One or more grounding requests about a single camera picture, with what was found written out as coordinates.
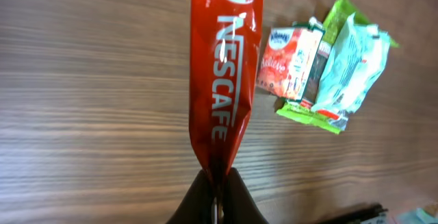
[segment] black object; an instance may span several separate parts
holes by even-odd
[[[345,214],[319,224],[386,224],[387,211],[382,205],[374,204],[369,208]]]
[[[204,172],[200,171],[167,224],[212,224],[213,203],[210,183]],[[235,168],[230,170],[224,186],[223,213],[222,224],[268,223]]]

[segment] white and red wrapper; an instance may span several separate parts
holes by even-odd
[[[190,140],[215,185],[228,174],[248,125],[263,0],[192,0]]]

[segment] plastic packaging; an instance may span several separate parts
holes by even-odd
[[[193,150],[219,194],[250,118],[263,0],[192,0]]]
[[[399,224],[435,224],[438,223],[438,218],[431,216],[422,208],[401,214],[397,216]]]
[[[345,25],[347,18],[353,13],[355,13],[354,20],[356,24],[371,24],[367,16],[359,11],[350,0],[336,0],[331,11],[324,20],[323,26],[326,33],[322,38],[315,62],[313,63],[308,85],[311,84],[311,80],[320,80],[322,76],[322,71],[320,69],[325,67],[333,44],[335,43],[342,27]],[[391,47],[399,46],[398,43],[391,39]],[[332,119],[327,116],[322,116],[317,112],[311,112],[309,109],[315,103],[316,96],[313,95],[312,97],[312,92],[307,92],[309,94],[305,94],[305,98],[301,101],[300,105],[297,105],[294,100],[287,100],[284,107],[277,110],[276,113],[300,123],[321,127],[322,129],[326,129],[336,134],[340,131],[344,131],[348,122],[349,113],[343,112],[342,115],[339,116],[339,119]]]
[[[258,87],[301,100],[323,35],[324,30],[309,23],[273,28],[261,62]]]
[[[356,112],[385,68],[390,40],[377,25],[355,24],[355,14],[333,45],[312,111],[341,119]]]

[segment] snack wrapper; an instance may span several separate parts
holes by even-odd
[[[258,87],[280,97],[301,100],[323,35],[324,30],[310,24],[272,29]]]
[[[251,114],[262,9],[263,0],[192,0],[190,140],[216,194]]]
[[[335,41],[344,26],[347,18],[351,14],[356,14],[354,21],[358,25],[371,25],[372,22],[362,13],[350,0],[336,0],[329,14],[324,21],[325,33],[323,41],[330,45],[335,44]],[[391,38],[391,47],[399,48],[400,45]]]
[[[333,45],[311,110],[335,120],[356,112],[385,69],[390,40],[377,25],[357,25],[355,14],[350,15]]]
[[[321,127],[322,129],[333,132],[334,134],[342,132],[342,129],[330,124],[331,121],[329,117],[317,112],[312,112],[309,108],[302,107],[296,103],[285,103],[285,105],[277,110],[276,113],[305,125]]]

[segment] wooden table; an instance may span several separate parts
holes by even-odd
[[[264,25],[334,1],[266,0]],[[352,1],[402,48],[339,136],[256,94],[234,166],[271,223],[438,199],[438,0]],[[200,169],[189,13],[190,0],[0,0],[0,223],[166,222]]]

